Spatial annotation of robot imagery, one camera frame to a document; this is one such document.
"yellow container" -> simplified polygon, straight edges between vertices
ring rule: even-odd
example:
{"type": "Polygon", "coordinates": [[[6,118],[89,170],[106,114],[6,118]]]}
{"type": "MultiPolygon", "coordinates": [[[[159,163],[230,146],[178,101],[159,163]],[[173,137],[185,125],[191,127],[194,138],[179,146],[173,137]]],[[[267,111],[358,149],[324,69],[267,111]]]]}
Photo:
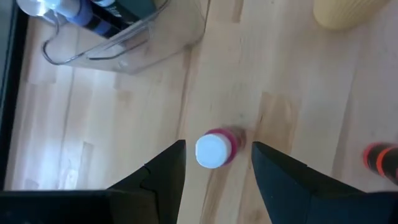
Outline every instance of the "yellow container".
{"type": "Polygon", "coordinates": [[[321,26],[343,30],[366,21],[388,2],[389,0],[315,0],[313,13],[321,26]]]}

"bottle cap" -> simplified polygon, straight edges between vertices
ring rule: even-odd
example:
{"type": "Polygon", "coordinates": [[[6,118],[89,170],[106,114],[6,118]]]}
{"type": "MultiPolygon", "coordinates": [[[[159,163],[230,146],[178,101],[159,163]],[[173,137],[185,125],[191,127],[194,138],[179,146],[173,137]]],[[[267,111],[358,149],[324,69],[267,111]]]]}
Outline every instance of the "bottle cap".
{"type": "Polygon", "coordinates": [[[215,169],[222,166],[231,155],[232,146],[222,134],[206,134],[196,143],[197,161],[203,167],[215,169]]]}
{"type": "Polygon", "coordinates": [[[50,10],[41,0],[17,0],[17,3],[30,16],[43,16],[50,10]]]}
{"type": "Polygon", "coordinates": [[[66,18],[73,18],[78,15],[82,2],[81,0],[44,0],[44,3],[66,18]]]}

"bottle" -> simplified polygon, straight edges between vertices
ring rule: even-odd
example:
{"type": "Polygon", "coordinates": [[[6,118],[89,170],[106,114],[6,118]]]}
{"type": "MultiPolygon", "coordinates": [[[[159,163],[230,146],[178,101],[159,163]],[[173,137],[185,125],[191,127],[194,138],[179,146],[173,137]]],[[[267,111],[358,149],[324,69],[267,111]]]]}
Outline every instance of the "bottle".
{"type": "Polygon", "coordinates": [[[153,0],[92,0],[127,23],[145,19],[156,11],[153,0]]]}
{"type": "Polygon", "coordinates": [[[398,145],[376,142],[363,152],[365,167],[398,185],[398,145]]]}
{"type": "Polygon", "coordinates": [[[47,7],[65,16],[67,21],[89,29],[105,38],[122,31],[126,24],[89,0],[44,0],[47,7]]]}
{"type": "Polygon", "coordinates": [[[124,6],[115,0],[91,0],[93,3],[103,7],[113,16],[121,18],[125,23],[131,25],[139,19],[132,12],[128,11],[124,6]]]}
{"type": "Polygon", "coordinates": [[[197,141],[196,159],[201,166],[215,169],[229,164],[245,143],[246,133],[239,127],[212,129],[197,141]]]}

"wooden floor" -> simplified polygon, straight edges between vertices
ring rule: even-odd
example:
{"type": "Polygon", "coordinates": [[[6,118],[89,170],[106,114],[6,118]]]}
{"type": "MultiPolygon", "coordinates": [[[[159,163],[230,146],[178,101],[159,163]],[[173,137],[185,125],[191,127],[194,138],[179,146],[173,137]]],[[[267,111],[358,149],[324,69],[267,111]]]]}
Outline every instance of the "wooden floor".
{"type": "Polygon", "coordinates": [[[398,189],[361,161],[367,144],[398,142],[398,1],[346,32],[319,27],[312,0],[202,9],[203,40],[138,76],[49,65],[39,47],[51,28],[31,20],[7,188],[105,188],[186,139],[178,222],[270,223],[250,146],[221,169],[195,161],[201,134],[233,124],[361,190],[398,189]]]}

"red bottle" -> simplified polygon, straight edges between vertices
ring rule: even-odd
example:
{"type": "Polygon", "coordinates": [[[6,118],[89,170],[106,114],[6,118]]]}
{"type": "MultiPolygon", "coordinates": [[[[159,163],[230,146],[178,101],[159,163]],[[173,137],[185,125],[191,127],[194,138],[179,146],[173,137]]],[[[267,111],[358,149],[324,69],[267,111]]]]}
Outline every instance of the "red bottle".
{"type": "Polygon", "coordinates": [[[244,147],[246,133],[235,126],[212,129],[196,143],[195,155],[203,167],[215,169],[229,164],[244,147]]]}

